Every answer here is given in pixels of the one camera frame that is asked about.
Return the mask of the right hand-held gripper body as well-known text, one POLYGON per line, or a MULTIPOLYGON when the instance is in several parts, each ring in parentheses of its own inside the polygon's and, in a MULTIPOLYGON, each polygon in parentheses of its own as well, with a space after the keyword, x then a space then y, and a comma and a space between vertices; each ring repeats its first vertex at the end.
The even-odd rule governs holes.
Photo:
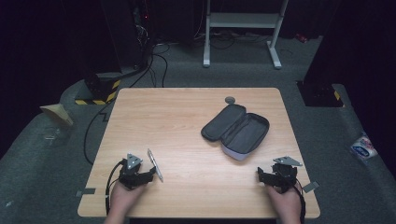
POLYGON ((292 188, 297 182, 297 167, 303 164, 289 156, 274 159, 273 173, 278 178, 277 187, 284 193, 292 188))

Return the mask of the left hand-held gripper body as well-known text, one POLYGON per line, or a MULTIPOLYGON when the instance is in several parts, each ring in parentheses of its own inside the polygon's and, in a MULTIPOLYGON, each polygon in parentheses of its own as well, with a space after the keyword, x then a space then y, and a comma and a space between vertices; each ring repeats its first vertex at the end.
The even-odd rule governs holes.
POLYGON ((120 169, 119 181, 127 189, 135 189, 139 186, 145 185, 145 177, 150 173, 139 173, 142 160, 131 153, 127 154, 127 158, 123 159, 120 169))

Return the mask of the silver pen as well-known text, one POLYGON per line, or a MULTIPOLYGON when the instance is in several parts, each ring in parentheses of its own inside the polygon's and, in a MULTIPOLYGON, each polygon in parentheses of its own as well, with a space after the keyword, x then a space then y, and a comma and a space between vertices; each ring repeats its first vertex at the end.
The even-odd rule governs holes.
POLYGON ((154 174, 154 175, 157 175, 158 177, 159 177, 159 179, 161 180, 161 181, 163 181, 163 175, 162 175, 162 172, 161 172, 161 170, 160 170, 160 168, 159 168, 159 165, 158 165, 158 163, 156 162, 156 160, 155 160, 155 158, 154 158, 154 156, 153 156, 153 154, 152 154, 152 151, 150 150, 150 149, 148 149, 148 157, 149 157, 149 160, 150 160, 150 162, 152 163, 152 165, 153 165, 153 167, 155 166, 156 167, 156 174, 154 174))

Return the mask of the person's left hand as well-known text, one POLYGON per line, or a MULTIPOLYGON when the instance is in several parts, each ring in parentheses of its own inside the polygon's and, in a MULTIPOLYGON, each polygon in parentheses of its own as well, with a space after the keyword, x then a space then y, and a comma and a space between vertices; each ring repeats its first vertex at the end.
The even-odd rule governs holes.
POLYGON ((146 185, 142 185, 135 189, 128 189, 120 181, 117 181, 110 195, 109 214, 111 216, 125 217, 136 204, 145 188, 146 185))

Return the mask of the person's right hand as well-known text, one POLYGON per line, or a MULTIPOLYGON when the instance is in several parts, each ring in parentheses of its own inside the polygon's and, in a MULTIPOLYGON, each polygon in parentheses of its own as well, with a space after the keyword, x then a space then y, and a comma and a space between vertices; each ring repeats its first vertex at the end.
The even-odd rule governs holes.
POLYGON ((300 217, 302 206, 295 189, 279 193, 272 186, 265 186, 270 201, 279 217, 300 217))

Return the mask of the grey tape strip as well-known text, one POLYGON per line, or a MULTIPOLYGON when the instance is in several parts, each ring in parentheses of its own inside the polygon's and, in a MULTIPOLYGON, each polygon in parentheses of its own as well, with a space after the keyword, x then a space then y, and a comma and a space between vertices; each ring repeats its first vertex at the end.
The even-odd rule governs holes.
POLYGON ((317 189, 318 187, 319 187, 319 183, 318 183, 317 181, 313 181, 313 182, 311 182, 311 183, 305 185, 305 186, 303 187, 303 191, 304 191, 305 193, 308 193, 308 192, 310 192, 310 191, 312 191, 312 190, 317 189))
POLYGON ((93 188, 78 190, 76 193, 76 197, 81 198, 83 195, 94 194, 95 191, 96 189, 93 188))

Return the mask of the open black pencil case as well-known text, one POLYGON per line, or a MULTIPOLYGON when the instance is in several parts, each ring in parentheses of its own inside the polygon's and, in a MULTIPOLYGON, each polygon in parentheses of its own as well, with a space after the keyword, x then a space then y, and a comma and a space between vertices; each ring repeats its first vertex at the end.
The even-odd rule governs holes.
POLYGON ((222 151, 237 161, 246 159, 270 128, 267 118, 248 113, 242 105, 227 105, 201 130, 208 141, 221 142, 222 151))

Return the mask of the white blue tissue packet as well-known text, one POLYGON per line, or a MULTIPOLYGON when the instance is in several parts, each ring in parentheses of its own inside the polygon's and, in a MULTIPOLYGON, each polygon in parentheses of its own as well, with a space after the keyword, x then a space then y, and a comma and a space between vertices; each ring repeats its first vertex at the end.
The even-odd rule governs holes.
POLYGON ((377 155, 377 151, 366 132, 350 146, 351 152, 360 160, 366 161, 377 155))

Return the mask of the black yellow striped stand base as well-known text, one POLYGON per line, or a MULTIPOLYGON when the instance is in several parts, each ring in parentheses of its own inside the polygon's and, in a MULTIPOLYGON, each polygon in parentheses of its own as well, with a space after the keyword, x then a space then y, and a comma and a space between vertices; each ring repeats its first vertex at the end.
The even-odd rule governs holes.
POLYGON ((298 81, 297 87, 306 106, 343 107, 341 95, 332 85, 298 81))
POLYGON ((75 97, 77 105, 106 105, 116 97, 119 79, 99 78, 96 74, 83 79, 75 97))

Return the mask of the dark computer tower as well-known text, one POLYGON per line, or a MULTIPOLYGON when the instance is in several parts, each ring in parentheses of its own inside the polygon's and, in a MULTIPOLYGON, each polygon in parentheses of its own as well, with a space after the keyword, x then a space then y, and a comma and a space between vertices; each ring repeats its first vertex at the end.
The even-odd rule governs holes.
POLYGON ((149 0, 101 0, 122 73, 146 67, 152 28, 149 0))

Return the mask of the white metal stand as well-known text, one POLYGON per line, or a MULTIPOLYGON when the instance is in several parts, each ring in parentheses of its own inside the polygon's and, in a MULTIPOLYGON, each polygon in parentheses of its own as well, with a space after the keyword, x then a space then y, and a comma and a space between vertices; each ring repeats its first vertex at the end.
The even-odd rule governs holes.
POLYGON ((266 42, 275 69, 282 64, 276 52, 276 41, 282 26, 289 0, 282 0, 277 13, 227 13, 212 12, 211 0, 206 0, 205 12, 205 45, 203 67, 210 66, 210 29, 211 28, 258 28, 272 29, 272 39, 266 42))

